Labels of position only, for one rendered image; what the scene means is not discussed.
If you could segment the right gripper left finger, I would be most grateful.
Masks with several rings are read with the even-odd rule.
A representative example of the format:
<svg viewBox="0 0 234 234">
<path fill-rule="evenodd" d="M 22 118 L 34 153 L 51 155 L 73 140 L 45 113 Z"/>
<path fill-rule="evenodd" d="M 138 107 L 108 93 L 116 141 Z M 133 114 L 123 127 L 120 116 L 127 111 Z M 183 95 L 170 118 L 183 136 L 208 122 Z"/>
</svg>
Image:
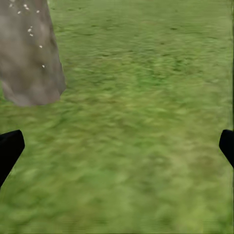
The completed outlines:
<svg viewBox="0 0 234 234">
<path fill-rule="evenodd" d="M 25 148 L 21 130 L 0 135 L 0 187 Z"/>
</svg>

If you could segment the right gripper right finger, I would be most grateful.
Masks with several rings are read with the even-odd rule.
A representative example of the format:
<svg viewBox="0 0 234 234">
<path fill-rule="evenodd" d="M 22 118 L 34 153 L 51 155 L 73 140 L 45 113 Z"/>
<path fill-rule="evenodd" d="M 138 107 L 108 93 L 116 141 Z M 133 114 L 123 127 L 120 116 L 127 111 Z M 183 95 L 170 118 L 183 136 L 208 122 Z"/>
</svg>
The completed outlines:
<svg viewBox="0 0 234 234">
<path fill-rule="evenodd" d="M 234 132 L 223 130 L 219 147 L 234 168 Z"/>
</svg>

